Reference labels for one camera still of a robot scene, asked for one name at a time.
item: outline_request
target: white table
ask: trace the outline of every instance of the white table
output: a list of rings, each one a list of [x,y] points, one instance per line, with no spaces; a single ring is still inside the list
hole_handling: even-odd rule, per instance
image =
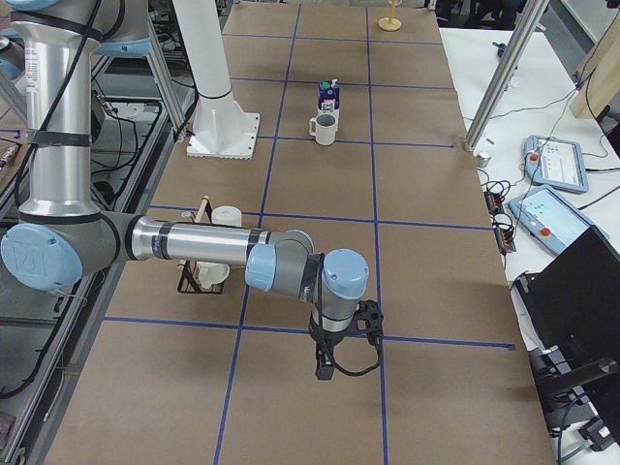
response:
[[[463,29],[442,29],[442,39],[448,56],[449,67],[458,92],[459,105],[469,127],[476,114],[482,96],[497,67],[497,47],[492,43],[507,44],[511,32],[483,31]],[[512,109],[543,107],[553,101],[569,95],[574,89],[573,82],[564,70],[560,60],[551,48],[543,33],[535,33],[525,49],[519,62],[511,86],[502,97],[493,114],[503,114]],[[557,122],[569,100],[552,105],[546,109],[526,110],[511,113],[505,117],[492,119],[487,125],[474,153],[487,151],[492,159],[484,169],[491,180],[507,179],[515,182],[522,178],[523,142],[530,135],[549,136],[558,139],[575,140],[581,144],[583,152],[604,155],[599,143],[601,129],[593,119],[576,119],[567,107],[562,119]],[[609,153],[604,158],[586,156],[587,168],[603,169],[620,167],[620,160],[605,138],[602,144]],[[620,184],[620,172],[606,174],[588,174],[590,191],[586,194],[562,192],[575,206],[582,206]],[[507,195],[510,199],[525,194],[530,186],[529,177],[525,177]],[[620,191],[584,210],[584,213],[610,236],[611,244],[620,250]],[[508,255],[506,276],[511,282],[523,271],[541,271],[553,259],[540,243],[528,234],[522,226],[518,227],[515,238],[516,253]],[[521,332],[528,349],[540,344],[532,328],[522,302],[513,292],[512,299],[521,324]],[[568,453],[583,440],[576,432],[578,425],[566,431],[563,436],[562,450]],[[612,446],[604,452],[584,451],[570,461],[573,465],[618,465],[620,448]]]

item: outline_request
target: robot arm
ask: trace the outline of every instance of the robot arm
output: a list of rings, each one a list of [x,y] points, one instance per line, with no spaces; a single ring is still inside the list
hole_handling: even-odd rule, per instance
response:
[[[374,302],[359,301],[368,265],[358,253],[340,249],[315,254],[304,232],[159,222],[102,212],[91,201],[90,56],[97,49],[145,55],[146,0],[6,3],[15,9],[13,27],[25,43],[32,153],[30,196],[19,206],[21,223],[1,244],[13,276],[31,288],[54,291],[129,260],[244,264],[249,286],[315,304],[309,329],[317,342],[319,379],[330,379],[334,367],[340,369],[333,348],[347,334],[366,334],[381,359],[383,317]]]

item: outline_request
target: computer monitor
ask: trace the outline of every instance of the computer monitor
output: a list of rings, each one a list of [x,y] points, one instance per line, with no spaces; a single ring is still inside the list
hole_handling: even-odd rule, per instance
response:
[[[542,342],[572,369],[620,362],[620,256],[591,227],[528,284],[528,310]],[[620,374],[582,386],[620,444]]]

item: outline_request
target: mug handle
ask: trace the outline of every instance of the mug handle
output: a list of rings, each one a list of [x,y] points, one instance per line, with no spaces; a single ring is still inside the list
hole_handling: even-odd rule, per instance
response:
[[[308,121],[308,133],[310,133],[310,136],[317,135],[317,118],[310,118],[310,121]]]

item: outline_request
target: light blue device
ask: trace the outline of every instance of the light blue device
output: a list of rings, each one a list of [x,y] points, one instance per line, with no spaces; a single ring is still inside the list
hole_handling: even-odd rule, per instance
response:
[[[514,218],[556,255],[594,223],[558,194],[543,185],[509,202]]]
[[[588,192],[588,177],[577,142],[530,136],[525,141],[525,168],[537,184],[564,191]]]

